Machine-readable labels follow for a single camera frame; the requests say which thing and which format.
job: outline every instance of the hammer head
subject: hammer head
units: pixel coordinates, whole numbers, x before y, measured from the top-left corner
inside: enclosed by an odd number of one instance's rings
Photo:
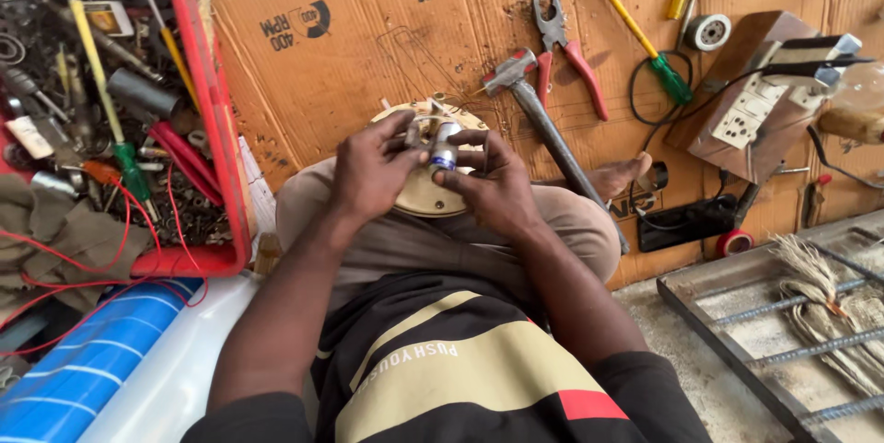
[[[513,86],[525,78],[525,74],[534,70],[537,59],[530,49],[523,47],[508,60],[498,65],[491,73],[482,77],[482,85],[492,98],[504,89]]]

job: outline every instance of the hammer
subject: hammer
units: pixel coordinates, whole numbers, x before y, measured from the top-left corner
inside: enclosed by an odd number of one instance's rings
[[[523,47],[508,60],[498,65],[494,71],[482,77],[482,84],[492,98],[504,89],[513,92],[515,100],[518,101],[528,120],[531,120],[531,124],[540,134],[541,141],[547,146],[552,159],[558,165],[561,173],[565,175],[565,180],[568,181],[571,189],[580,196],[595,201],[607,211],[605,202],[599,197],[596,188],[592,187],[590,179],[586,178],[586,174],[583,173],[580,164],[571,153],[568,143],[562,139],[555,124],[547,115],[544,105],[540,104],[534,87],[525,82],[525,74],[534,70],[536,66],[537,59],[534,53]],[[614,222],[613,226],[617,228],[617,235],[620,237],[621,255],[625,255],[629,253],[629,243],[626,242],[617,222]]]

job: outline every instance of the foot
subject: foot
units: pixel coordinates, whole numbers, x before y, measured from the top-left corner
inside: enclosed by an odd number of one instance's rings
[[[605,163],[597,169],[586,170],[586,178],[596,188],[602,200],[610,200],[623,192],[630,182],[642,177],[651,167],[651,162],[653,162],[651,156],[643,151],[632,160]],[[555,179],[542,184],[568,188],[565,179]]]

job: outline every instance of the red-handled pliers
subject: red-handled pliers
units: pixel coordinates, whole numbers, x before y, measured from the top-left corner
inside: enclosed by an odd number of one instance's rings
[[[547,107],[547,90],[550,84],[550,67],[553,65],[553,48],[555,43],[561,44],[568,56],[568,61],[577,69],[582,77],[586,88],[590,91],[592,97],[592,105],[596,109],[596,114],[603,122],[607,122],[608,114],[605,106],[605,99],[602,96],[602,88],[596,79],[596,74],[592,73],[590,65],[583,59],[580,54],[580,42],[565,39],[565,29],[562,26],[564,17],[562,16],[561,3],[558,0],[550,0],[549,20],[544,20],[543,13],[540,11],[540,1],[534,1],[534,18],[537,22],[537,29],[544,35],[544,53],[537,56],[537,97],[540,102]]]
[[[190,180],[193,187],[202,192],[216,206],[224,206],[221,185],[218,184],[215,171],[190,143],[175,133],[169,122],[165,120],[154,122],[148,129],[148,135],[157,140],[160,146],[169,152],[171,161]]]

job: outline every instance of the green-handled screwdriver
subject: green-handled screwdriver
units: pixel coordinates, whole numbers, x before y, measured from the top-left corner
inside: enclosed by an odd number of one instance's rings
[[[156,210],[154,210],[153,204],[149,202],[150,190],[147,180],[144,178],[144,174],[138,168],[138,165],[135,164],[135,148],[132,144],[126,142],[126,138],[123,136],[123,128],[120,126],[116,110],[113,108],[113,101],[110,100],[111,96],[107,91],[105,68],[102,67],[102,61],[98,57],[98,50],[95,48],[95,41],[92,39],[92,31],[89,30],[89,20],[86,19],[83,1],[68,0],[68,4],[71,7],[73,19],[77,24],[77,31],[80,32],[80,38],[83,42],[83,49],[86,51],[86,57],[89,60],[89,66],[92,67],[95,86],[98,88],[98,95],[101,98],[102,106],[105,108],[110,131],[113,133],[115,143],[113,153],[119,162],[123,182],[136,200],[145,203],[146,208],[150,211],[151,218],[156,218]]]
[[[648,56],[651,57],[651,68],[654,70],[654,73],[657,74],[657,78],[659,78],[660,84],[663,85],[666,92],[680,105],[690,103],[691,99],[694,98],[694,94],[691,93],[691,87],[688,87],[678,72],[672,70],[672,67],[669,66],[669,60],[667,60],[666,54],[657,53],[657,50],[654,49],[654,46],[651,45],[651,42],[648,41],[648,38],[642,33],[642,30],[638,28],[638,24],[635,23],[635,20],[629,16],[629,12],[623,7],[623,3],[621,3],[620,0],[609,1],[611,1],[613,8],[617,10],[617,13],[619,13],[620,17],[626,22],[626,26],[629,27],[629,30],[632,30],[632,34],[638,39],[639,44],[642,45],[645,51],[647,51]]]

